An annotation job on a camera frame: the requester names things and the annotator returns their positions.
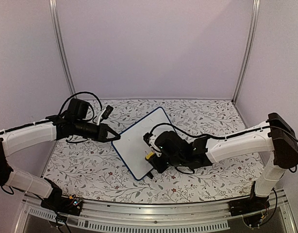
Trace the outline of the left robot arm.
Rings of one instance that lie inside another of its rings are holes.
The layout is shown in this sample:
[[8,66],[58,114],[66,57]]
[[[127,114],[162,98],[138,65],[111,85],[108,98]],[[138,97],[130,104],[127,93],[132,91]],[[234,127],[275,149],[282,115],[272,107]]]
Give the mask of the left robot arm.
[[12,167],[8,157],[39,144],[80,136],[84,139],[108,143],[120,139],[109,125],[103,123],[113,111],[113,107],[103,107],[100,111],[87,116],[93,110],[92,104],[78,99],[73,94],[65,100],[59,112],[40,121],[31,122],[7,130],[0,130],[0,187],[8,186],[22,192],[32,193],[56,211],[66,206],[62,190],[53,181],[37,177],[27,171]]

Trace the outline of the blue framed whiteboard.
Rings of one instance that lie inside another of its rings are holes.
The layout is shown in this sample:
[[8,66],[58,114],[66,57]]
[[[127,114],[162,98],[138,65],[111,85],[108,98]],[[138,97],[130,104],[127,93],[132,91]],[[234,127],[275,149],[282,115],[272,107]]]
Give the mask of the blue framed whiteboard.
[[143,136],[160,123],[170,123],[162,107],[154,109],[129,126],[120,133],[118,141],[111,143],[128,171],[137,181],[142,180],[153,170],[152,165],[145,160],[145,156],[151,152],[151,148],[144,141]]

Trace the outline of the yellow whiteboard eraser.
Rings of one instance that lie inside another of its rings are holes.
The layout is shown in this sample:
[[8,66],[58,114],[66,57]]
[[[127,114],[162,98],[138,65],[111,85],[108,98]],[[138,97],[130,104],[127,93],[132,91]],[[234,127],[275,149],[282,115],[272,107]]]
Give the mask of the yellow whiteboard eraser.
[[155,155],[155,153],[154,152],[151,152],[151,153],[149,153],[149,154],[147,154],[146,156],[145,156],[145,159],[146,160],[149,160],[152,156],[154,156]]

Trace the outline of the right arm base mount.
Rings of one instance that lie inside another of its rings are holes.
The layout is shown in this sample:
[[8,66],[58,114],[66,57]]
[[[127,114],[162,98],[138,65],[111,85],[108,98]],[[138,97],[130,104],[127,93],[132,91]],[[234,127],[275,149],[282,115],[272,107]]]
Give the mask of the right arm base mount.
[[228,202],[231,216],[245,215],[267,209],[270,204],[267,197],[250,196],[244,199],[231,200]]

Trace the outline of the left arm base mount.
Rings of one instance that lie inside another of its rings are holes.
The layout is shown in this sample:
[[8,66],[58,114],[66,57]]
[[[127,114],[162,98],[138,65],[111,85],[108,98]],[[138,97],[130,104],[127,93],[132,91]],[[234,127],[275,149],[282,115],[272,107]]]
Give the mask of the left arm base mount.
[[41,207],[54,212],[79,216],[83,207],[83,198],[76,195],[63,196],[62,193],[51,193],[48,198],[43,198]]

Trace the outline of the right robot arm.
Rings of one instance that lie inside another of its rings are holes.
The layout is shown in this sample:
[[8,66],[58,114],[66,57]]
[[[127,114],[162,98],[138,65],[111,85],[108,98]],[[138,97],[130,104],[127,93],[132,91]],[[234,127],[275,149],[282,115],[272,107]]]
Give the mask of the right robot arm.
[[160,126],[163,123],[143,136],[152,150],[145,159],[159,173],[170,166],[187,167],[194,171],[244,154],[270,152],[264,171],[252,185],[250,197],[245,200],[245,208],[250,212],[262,206],[286,170],[298,165],[298,139],[291,126],[277,113],[270,113],[266,121],[237,133],[225,136],[190,135],[193,138],[190,143],[177,134],[180,129],[172,124],[169,124],[172,130],[154,135],[154,130]]

